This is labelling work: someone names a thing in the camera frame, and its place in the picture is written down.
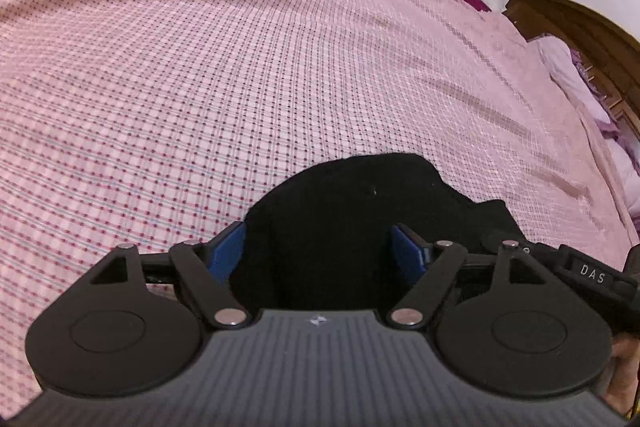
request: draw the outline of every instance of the black cloth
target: black cloth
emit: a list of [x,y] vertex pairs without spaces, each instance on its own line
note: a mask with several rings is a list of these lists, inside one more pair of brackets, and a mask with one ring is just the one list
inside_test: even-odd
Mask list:
[[390,250],[404,223],[432,243],[481,251],[494,229],[524,237],[501,200],[474,203],[421,156],[354,156],[312,166],[247,213],[244,252],[231,290],[260,308],[387,311],[407,288]]

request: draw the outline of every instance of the wooden headboard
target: wooden headboard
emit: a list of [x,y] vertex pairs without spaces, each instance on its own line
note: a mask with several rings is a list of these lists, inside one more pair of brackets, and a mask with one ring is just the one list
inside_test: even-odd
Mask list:
[[640,138],[640,43],[599,13],[569,0],[510,0],[505,15],[521,35],[551,33],[578,50],[621,128]]

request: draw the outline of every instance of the human hand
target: human hand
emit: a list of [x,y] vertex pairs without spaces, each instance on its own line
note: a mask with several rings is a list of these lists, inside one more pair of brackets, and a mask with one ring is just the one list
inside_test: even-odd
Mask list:
[[638,365],[640,364],[640,339],[629,333],[620,333],[613,339],[613,376],[604,400],[626,415],[634,406],[638,389]]

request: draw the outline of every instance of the bed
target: bed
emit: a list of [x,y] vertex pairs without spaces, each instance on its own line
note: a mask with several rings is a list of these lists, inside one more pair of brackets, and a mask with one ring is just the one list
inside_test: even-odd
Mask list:
[[503,199],[532,240],[619,269],[638,243],[593,121],[501,14],[0,0],[0,415],[38,392],[31,321],[114,245],[207,239],[307,166],[397,151],[474,201]]

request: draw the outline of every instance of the purple pillow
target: purple pillow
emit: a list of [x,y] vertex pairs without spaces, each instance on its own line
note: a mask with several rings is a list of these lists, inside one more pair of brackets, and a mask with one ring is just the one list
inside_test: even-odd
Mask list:
[[468,3],[468,4],[471,4],[471,6],[473,6],[479,12],[490,12],[491,11],[491,8],[489,8],[481,0],[463,0],[463,1]]

